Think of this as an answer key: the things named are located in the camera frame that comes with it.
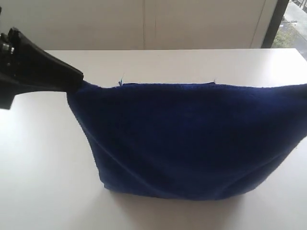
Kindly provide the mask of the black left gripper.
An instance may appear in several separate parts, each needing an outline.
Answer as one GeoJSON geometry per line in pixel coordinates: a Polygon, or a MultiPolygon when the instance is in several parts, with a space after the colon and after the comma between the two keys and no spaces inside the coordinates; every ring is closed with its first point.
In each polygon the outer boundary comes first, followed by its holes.
{"type": "Polygon", "coordinates": [[[42,50],[18,29],[0,34],[1,109],[11,108],[18,83],[69,92],[82,82],[81,71],[42,50]]]}

